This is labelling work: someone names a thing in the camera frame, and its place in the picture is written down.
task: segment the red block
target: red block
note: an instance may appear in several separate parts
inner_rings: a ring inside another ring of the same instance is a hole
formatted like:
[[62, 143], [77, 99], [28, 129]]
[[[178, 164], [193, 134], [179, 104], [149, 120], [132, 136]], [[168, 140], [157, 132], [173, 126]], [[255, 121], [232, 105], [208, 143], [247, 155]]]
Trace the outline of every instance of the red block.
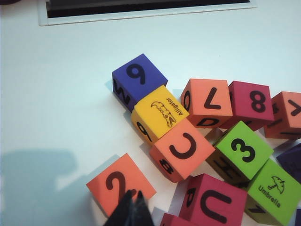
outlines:
[[179, 218], [175, 215], [165, 213], [163, 215], [160, 226], [197, 226], [187, 220]]
[[179, 217], [198, 226], [240, 226], [247, 192], [207, 174], [190, 179]]
[[253, 131], [274, 121], [269, 87], [233, 81], [229, 85], [233, 117], [220, 127], [229, 129], [243, 121]]

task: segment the purple block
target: purple block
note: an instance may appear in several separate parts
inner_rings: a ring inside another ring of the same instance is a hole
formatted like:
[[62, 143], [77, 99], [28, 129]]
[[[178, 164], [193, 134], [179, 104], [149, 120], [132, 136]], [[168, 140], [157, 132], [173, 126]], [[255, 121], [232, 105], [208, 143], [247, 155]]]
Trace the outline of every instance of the purple block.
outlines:
[[295, 226], [301, 226], [301, 209], [297, 209]]
[[282, 153], [277, 160], [286, 172], [301, 183], [301, 144]]
[[113, 92], [130, 112], [143, 97], [167, 84], [164, 75], [144, 54], [113, 71], [112, 76]]

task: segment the letter x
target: letter x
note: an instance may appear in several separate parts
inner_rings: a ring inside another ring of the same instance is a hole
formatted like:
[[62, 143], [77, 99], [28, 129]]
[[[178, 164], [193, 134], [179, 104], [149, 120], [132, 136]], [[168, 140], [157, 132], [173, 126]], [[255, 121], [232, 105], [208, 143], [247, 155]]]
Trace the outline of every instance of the letter x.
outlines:
[[299, 113], [301, 112], [301, 106], [299, 106], [298, 104], [296, 104], [296, 103], [295, 103], [294, 101], [292, 101], [292, 100], [288, 100], [288, 102], [296, 108], [295, 110], [293, 110], [293, 111], [291, 112], [291, 115], [292, 115], [292, 116], [296, 116], [297, 114], [299, 114]]

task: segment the toy block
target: toy block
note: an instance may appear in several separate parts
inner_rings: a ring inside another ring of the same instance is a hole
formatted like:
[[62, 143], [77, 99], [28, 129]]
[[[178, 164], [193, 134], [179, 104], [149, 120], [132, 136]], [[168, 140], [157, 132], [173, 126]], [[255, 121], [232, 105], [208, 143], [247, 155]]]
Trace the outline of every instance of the toy block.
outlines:
[[188, 120], [197, 128], [217, 128], [232, 117], [226, 80], [189, 79], [181, 94]]
[[135, 105], [131, 119], [152, 145], [188, 115], [180, 102], [162, 85]]
[[240, 226], [247, 192], [201, 174], [189, 180], [179, 217], [198, 226]]
[[151, 148], [150, 156], [172, 182], [186, 179], [214, 148], [188, 119], [183, 119]]
[[300, 226], [300, 225], [301, 225], [301, 209], [297, 209], [295, 226]]
[[179, 218], [175, 215], [165, 213], [163, 215], [160, 226], [197, 226], [187, 220]]
[[301, 185], [268, 159], [246, 188], [245, 212], [256, 222], [286, 226], [301, 198]]
[[242, 121], [214, 144], [207, 163], [228, 183], [250, 181], [274, 150]]
[[146, 199], [151, 198], [155, 189], [148, 182], [128, 154], [123, 155], [112, 165], [87, 183], [92, 195], [109, 217], [127, 190], [132, 191], [133, 199], [142, 191]]
[[167, 84], [164, 75], [144, 54], [113, 71], [112, 77], [113, 92], [130, 112], [139, 100]]
[[301, 93], [280, 92], [272, 98], [275, 120], [264, 126], [265, 137], [301, 138]]
[[221, 128], [229, 129], [238, 121], [243, 121], [255, 131], [274, 121], [268, 86], [233, 81], [229, 92], [233, 117]]
[[282, 168], [301, 183], [301, 144], [277, 156]]

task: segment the alligator illustration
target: alligator illustration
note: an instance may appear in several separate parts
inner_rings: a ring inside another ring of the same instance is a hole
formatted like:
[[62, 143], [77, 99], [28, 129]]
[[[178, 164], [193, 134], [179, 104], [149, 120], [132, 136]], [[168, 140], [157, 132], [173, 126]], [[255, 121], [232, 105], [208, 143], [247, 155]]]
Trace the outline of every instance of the alligator illustration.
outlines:
[[165, 118], [167, 122], [168, 127], [172, 127], [174, 122], [177, 122], [174, 116], [170, 113], [169, 110], [166, 109], [164, 104], [162, 104], [159, 101], [155, 101], [151, 103], [151, 107], [156, 106], [156, 108], [162, 113], [163, 117]]

